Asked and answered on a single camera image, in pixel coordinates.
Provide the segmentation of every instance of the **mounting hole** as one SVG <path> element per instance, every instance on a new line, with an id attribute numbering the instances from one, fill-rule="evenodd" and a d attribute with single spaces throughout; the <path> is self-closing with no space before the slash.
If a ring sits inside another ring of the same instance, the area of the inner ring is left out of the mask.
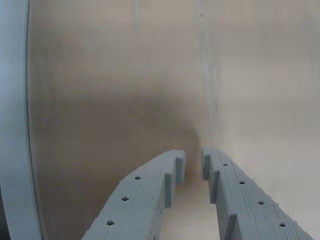
<path id="1" fill-rule="evenodd" d="M 112 225 L 115 225 L 115 222 L 112 221 L 112 220 L 109 220 L 109 221 L 106 222 L 106 224 L 107 224 L 108 226 L 112 226 Z"/>
<path id="2" fill-rule="evenodd" d="M 121 198 L 121 200 L 126 202 L 126 201 L 129 200 L 129 198 L 128 198 L 127 196 L 123 196 L 123 197 Z"/>

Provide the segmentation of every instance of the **white surface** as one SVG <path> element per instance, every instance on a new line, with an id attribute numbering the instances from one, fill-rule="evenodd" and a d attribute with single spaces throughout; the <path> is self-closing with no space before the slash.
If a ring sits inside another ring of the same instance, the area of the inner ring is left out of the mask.
<path id="1" fill-rule="evenodd" d="M 186 150 L 161 239 L 219 239 L 200 146 L 320 238 L 316 0 L 32 0 L 29 116 L 45 239 L 80 239 L 123 176 Z"/>

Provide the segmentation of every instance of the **small round hole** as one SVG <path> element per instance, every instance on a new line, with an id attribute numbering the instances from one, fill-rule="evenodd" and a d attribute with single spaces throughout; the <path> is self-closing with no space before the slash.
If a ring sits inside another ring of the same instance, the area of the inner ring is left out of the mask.
<path id="1" fill-rule="evenodd" d="M 107 224 L 108 226 L 111 226 L 111 225 L 114 225 L 114 224 L 115 224 L 115 222 L 114 222 L 114 221 L 112 221 L 112 220 L 109 220 L 109 221 L 107 221 L 107 222 L 106 222 L 106 224 Z"/>

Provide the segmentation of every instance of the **gray 3d-printed part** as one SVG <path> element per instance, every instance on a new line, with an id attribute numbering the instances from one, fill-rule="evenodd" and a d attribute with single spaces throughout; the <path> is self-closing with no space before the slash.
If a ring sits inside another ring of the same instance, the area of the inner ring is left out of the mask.
<path id="1" fill-rule="evenodd" d="M 312 240 L 224 153 L 205 147 L 201 164 L 221 240 Z"/>
<path id="2" fill-rule="evenodd" d="M 82 240 L 157 240 L 164 208 L 184 180 L 186 157 L 162 153 L 120 181 Z"/>

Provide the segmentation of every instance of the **3d-printed arm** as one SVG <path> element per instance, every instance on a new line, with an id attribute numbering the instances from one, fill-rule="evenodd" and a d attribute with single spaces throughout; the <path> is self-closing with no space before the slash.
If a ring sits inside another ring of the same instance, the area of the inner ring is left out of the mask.
<path id="1" fill-rule="evenodd" d="M 224 153 L 204 148 L 201 163 L 221 240 L 312 240 Z"/>
<path id="2" fill-rule="evenodd" d="M 185 153 L 167 151 L 127 175 L 82 240 L 157 240 L 164 208 L 170 208 L 185 173 Z"/>

